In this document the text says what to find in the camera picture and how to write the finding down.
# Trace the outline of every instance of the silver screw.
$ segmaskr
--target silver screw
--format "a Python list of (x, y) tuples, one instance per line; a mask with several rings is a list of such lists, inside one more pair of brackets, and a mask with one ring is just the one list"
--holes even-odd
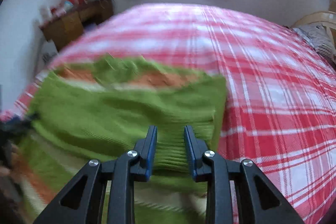
[(208, 150), (204, 152), (205, 156), (208, 158), (212, 158), (215, 155), (214, 151)]
[(137, 154), (138, 154), (138, 152), (135, 151), (135, 150), (130, 150), (130, 151), (127, 152), (127, 156), (129, 156), (131, 158), (135, 157)]
[(99, 163), (98, 160), (90, 160), (90, 161), (89, 161), (89, 165), (90, 165), (90, 166), (96, 166), (96, 165), (98, 165), (98, 163)]
[(245, 159), (245, 160), (243, 160), (243, 164), (245, 166), (251, 167), (253, 165), (253, 162), (249, 159)]

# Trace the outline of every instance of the headboard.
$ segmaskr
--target headboard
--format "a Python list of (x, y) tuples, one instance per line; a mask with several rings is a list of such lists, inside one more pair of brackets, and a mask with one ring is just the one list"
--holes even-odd
[(291, 27), (293, 28), (300, 25), (316, 22), (320, 22), (322, 24), (327, 34), (336, 46), (336, 13), (334, 12), (321, 11), (304, 16), (303, 18), (295, 22)]

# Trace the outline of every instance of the wooden desk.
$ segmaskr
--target wooden desk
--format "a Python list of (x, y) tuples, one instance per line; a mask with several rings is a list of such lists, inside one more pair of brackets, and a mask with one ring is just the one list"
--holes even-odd
[(60, 51), (84, 32), (85, 23), (97, 25), (113, 15), (112, 0), (96, 0), (74, 7), (65, 15), (40, 27), (47, 41), (53, 40)]

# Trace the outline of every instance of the pillow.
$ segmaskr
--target pillow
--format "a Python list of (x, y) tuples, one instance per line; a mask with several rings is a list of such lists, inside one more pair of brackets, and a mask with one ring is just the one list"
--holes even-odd
[(298, 26), (293, 30), (336, 70), (336, 48), (321, 23)]

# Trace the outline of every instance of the red and white plaid fabric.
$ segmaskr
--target red and white plaid fabric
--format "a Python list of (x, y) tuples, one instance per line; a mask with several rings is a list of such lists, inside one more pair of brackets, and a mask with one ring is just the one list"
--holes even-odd
[[(50, 67), (107, 52), (224, 75), (219, 153), (252, 159), (305, 223), (326, 213), (336, 195), (336, 73), (293, 31), (216, 7), (142, 5), (73, 42)], [(25, 112), (42, 80), (14, 113)]]

